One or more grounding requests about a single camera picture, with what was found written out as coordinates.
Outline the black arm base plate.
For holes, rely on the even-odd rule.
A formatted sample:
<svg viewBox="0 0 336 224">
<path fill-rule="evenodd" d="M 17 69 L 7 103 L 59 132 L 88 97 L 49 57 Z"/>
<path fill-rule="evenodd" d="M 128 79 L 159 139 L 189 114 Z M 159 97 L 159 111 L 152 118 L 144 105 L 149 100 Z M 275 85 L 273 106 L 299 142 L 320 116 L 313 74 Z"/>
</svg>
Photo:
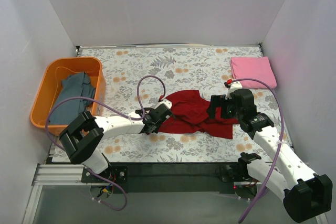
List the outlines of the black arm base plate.
<svg viewBox="0 0 336 224">
<path fill-rule="evenodd" d="M 127 193 L 218 192 L 254 198 L 258 184 L 237 162 L 113 163 L 100 175 Z"/>
</svg>

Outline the red t shirt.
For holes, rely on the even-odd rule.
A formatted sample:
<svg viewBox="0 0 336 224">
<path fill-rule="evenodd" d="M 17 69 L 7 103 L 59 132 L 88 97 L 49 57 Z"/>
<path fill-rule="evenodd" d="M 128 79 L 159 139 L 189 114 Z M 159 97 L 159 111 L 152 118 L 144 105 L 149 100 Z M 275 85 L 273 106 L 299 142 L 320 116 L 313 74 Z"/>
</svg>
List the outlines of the red t shirt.
<svg viewBox="0 0 336 224">
<path fill-rule="evenodd" d="M 173 116 L 159 128 L 159 132 L 172 134 L 193 134 L 197 131 L 208 133 L 214 137 L 233 138 L 235 119 L 222 119 L 220 108 L 211 119 L 207 114 L 210 102 L 200 96 L 198 90 L 182 90 L 166 97 L 172 102 Z"/>
</svg>

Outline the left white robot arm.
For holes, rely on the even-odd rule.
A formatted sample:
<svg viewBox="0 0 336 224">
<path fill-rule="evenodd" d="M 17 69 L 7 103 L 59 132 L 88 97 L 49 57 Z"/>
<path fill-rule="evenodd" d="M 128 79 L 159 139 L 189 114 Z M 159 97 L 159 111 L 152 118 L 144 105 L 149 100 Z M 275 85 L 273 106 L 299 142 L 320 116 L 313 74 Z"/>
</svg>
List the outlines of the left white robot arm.
<svg viewBox="0 0 336 224">
<path fill-rule="evenodd" d="M 126 134 L 157 133 L 161 125 L 173 116 L 172 102 L 167 99 L 149 108 L 144 118 L 137 110 L 127 117 L 93 116 L 81 113 L 60 134 L 59 139 L 72 164 L 81 164 L 93 171 L 100 182 L 111 178 L 112 170 L 107 158 L 98 151 L 101 140 Z"/>
</svg>

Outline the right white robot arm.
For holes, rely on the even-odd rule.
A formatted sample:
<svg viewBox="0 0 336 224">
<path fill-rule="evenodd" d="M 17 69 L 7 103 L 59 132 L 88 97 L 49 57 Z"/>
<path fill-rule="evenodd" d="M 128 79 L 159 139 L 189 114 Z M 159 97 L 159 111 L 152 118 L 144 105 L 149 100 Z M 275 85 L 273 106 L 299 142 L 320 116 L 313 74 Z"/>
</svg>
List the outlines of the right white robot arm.
<svg viewBox="0 0 336 224">
<path fill-rule="evenodd" d="M 258 112 L 254 96 L 248 89 L 232 89 L 228 95 L 213 95 L 207 113 L 215 117 L 236 119 L 247 133 L 272 159 L 270 168 L 257 154 L 241 154 L 238 176 L 264 182 L 283 203 L 290 218 L 301 223 L 331 210 L 333 183 L 326 175 L 318 175 L 280 140 L 272 120 Z"/>
</svg>

